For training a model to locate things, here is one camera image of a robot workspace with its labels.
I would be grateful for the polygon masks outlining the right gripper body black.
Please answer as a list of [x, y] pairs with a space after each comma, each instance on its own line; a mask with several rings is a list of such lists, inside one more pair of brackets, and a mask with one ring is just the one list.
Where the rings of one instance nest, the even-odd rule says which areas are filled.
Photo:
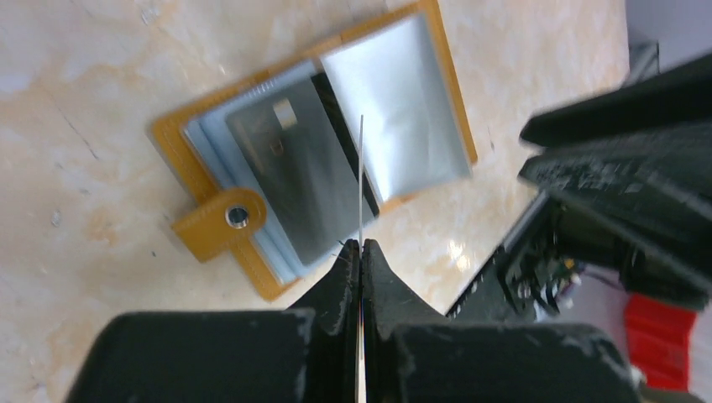
[[711, 301], [711, 58], [532, 116], [520, 178], [554, 204], [558, 252], [629, 292]]

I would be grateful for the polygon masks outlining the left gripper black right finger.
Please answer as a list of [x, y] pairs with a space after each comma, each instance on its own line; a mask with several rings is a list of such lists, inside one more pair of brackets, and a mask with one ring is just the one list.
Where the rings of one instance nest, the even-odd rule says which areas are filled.
[[631, 367], [588, 324], [448, 320], [391, 270], [361, 255], [369, 402], [637, 402]]

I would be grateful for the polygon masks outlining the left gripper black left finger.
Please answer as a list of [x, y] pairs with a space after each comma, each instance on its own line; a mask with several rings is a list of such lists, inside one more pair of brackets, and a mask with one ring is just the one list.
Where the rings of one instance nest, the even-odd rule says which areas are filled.
[[284, 310], [135, 311], [99, 333], [69, 402], [354, 402], [360, 249]]

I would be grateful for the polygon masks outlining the silver grey credit card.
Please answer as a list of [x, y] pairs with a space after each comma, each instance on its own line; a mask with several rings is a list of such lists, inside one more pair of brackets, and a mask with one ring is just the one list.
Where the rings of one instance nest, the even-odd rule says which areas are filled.
[[[359, 212], [359, 228], [358, 228], [358, 257], [361, 258], [364, 250], [364, 115], [359, 118], [359, 139], [358, 139], [358, 212]], [[367, 388], [365, 375], [365, 346], [364, 346], [364, 311], [363, 311], [363, 281], [362, 268], [359, 266], [359, 391], [357, 392], [358, 402], [367, 402]]]

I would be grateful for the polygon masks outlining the tan leather card holder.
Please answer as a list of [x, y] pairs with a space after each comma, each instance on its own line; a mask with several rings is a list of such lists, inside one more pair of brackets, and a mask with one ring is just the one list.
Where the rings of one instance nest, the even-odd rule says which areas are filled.
[[158, 118], [196, 200], [172, 225], [273, 301], [383, 212], [478, 159], [439, 5], [366, 20]]

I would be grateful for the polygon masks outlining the black VIP credit card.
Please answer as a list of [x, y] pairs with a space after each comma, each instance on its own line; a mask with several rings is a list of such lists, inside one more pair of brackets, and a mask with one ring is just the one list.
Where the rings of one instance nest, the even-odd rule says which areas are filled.
[[[326, 73], [300, 80], [226, 117], [264, 193], [298, 274], [359, 228], [358, 156]], [[380, 214], [364, 178], [364, 224]]]

